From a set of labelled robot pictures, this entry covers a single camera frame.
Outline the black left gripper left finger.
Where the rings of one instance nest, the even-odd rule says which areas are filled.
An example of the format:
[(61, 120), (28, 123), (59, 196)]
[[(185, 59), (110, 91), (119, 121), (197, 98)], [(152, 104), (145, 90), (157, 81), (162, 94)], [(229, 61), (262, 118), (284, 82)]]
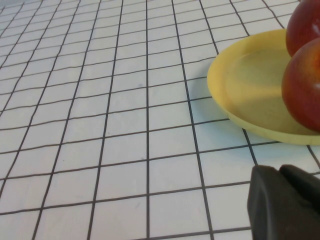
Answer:
[(318, 240), (320, 219), (280, 219), (279, 169), (252, 168), (247, 211), (254, 240)]

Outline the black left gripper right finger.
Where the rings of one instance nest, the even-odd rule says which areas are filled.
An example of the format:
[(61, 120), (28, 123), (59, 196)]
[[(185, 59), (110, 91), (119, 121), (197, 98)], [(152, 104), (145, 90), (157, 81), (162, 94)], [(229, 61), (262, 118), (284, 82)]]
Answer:
[(278, 217), (282, 220), (320, 218), (320, 180), (290, 164), (279, 169)]

